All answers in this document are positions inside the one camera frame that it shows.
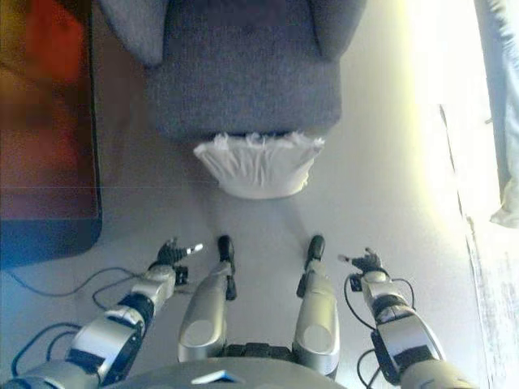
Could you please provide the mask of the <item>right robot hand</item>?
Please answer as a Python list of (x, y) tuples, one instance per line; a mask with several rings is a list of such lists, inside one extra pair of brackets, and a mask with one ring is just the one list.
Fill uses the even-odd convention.
[(352, 265), (362, 273), (367, 273), (370, 271), (383, 271), (380, 257), (373, 249), (369, 247), (365, 248), (364, 254), (360, 257), (354, 258), (346, 256), (345, 254), (339, 254), (337, 258), (344, 263)]

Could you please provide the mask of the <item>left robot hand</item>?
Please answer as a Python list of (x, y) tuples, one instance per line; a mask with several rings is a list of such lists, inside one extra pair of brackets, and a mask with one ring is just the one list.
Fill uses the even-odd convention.
[(202, 243), (193, 246), (180, 247), (176, 237), (166, 241), (157, 253), (156, 265), (173, 266), (187, 256), (195, 254), (204, 248)]

